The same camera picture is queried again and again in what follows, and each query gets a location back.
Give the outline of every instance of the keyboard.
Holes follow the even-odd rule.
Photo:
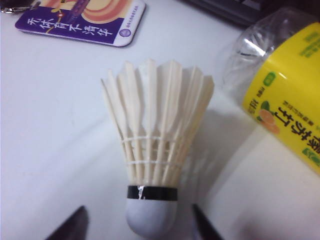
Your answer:
[[[320,16],[320,0],[185,0],[240,25],[250,26],[281,7]]]

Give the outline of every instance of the lanyard card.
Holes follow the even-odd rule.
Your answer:
[[[16,22],[20,31],[123,47],[146,8],[142,0],[43,0]]]

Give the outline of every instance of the yellow label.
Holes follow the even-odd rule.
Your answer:
[[[320,23],[268,57],[242,106],[320,174]]]

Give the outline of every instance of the white desk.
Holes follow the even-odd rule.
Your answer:
[[[20,15],[1,15],[1,239],[44,239],[81,205],[88,240],[140,239],[125,220],[126,170],[100,78],[150,57],[197,65],[217,86],[191,154],[200,174],[187,160],[163,239],[192,239],[197,202],[226,240],[319,240],[320,177],[219,89],[242,29],[181,1],[146,3],[124,48],[22,33]]]

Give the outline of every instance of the black tape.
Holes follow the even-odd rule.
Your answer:
[[[128,186],[128,199],[177,201],[178,189],[163,186]]]

